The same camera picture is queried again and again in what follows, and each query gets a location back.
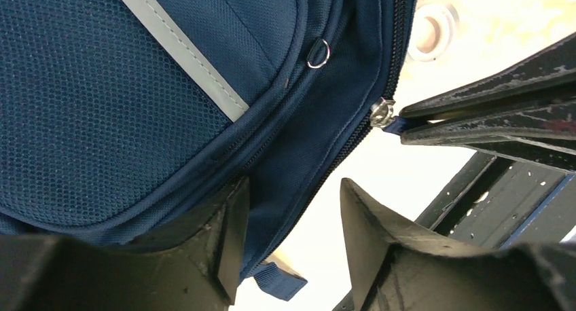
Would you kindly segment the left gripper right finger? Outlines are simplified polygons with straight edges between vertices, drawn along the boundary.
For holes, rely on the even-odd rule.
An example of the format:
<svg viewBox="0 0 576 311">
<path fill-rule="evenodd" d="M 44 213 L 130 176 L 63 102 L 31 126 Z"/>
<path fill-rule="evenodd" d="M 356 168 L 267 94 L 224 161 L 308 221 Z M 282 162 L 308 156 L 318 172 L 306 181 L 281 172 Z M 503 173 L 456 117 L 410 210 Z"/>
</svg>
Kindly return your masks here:
<svg viewBox="0 0 576 311">
<path fill-rule="evenodd" d="M 340 209 L 356 310 L 574 310 L 575 245 L 485 249 L 387 208 L 350 179 Z"/>
</svg>

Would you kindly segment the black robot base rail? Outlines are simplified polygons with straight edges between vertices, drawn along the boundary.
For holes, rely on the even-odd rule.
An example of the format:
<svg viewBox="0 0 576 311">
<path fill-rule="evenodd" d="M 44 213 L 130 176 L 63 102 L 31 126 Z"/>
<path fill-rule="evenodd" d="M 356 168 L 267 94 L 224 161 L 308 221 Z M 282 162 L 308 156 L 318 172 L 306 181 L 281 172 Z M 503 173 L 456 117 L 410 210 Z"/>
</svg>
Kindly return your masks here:
<svg viewBox="0 0 576 311">
<path fill-rule="evenodd" d="M 485 249 L 575 245 L 575 176 L 477 153 L 413 222 Z M 337 309 L 356 310 L 351 290 Z"/>
</svg>

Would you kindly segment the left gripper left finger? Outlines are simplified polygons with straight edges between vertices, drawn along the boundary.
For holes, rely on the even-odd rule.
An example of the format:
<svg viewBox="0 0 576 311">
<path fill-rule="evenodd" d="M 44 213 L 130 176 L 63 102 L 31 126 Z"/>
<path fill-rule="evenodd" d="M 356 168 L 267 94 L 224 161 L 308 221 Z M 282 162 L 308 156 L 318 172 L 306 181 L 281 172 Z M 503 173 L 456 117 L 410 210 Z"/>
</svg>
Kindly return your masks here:
<svg viewBox="0 0 576 311">
<path fill-rule="evenodd" d="M 236 299 L 249 180 L 124 246 L 1 237 L 2 310 L 227 310 Z"/>
</svg>

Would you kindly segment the navy blue student backpack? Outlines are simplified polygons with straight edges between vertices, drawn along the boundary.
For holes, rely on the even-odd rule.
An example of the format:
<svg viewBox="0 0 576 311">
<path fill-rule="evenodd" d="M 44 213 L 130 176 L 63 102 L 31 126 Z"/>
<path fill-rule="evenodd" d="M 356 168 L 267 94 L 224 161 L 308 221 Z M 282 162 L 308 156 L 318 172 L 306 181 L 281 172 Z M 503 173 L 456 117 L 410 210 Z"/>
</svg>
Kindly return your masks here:
<svg viewBox="0 0 576 311">
<path fill-rule="evenodd" d="M 416 0 L 1 0 L 1 233 L 126 244 L 236 175 L 240 277 L 394 95 Z"/>
</svg>

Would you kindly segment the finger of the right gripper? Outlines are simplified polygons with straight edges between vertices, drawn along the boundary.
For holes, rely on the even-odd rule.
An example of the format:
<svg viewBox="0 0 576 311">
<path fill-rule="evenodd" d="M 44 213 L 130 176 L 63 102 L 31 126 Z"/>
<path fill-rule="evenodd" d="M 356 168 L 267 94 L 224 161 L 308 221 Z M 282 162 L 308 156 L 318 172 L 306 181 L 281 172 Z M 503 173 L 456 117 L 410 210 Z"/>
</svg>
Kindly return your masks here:
<svg viewBox="0 0 576 311">
<path fill-rule="evenodd" d="M 442 120 L 530 100 L 575 95 L 575 34 L 479 81 L 401 110 L 408 119 Z"/>
<path fill-rule="evenodd" d="M 562 172 L 575 171 L 575 103 L 481 112 L 408 130 L 404 145 L 474 149 Z"/>
</svg>

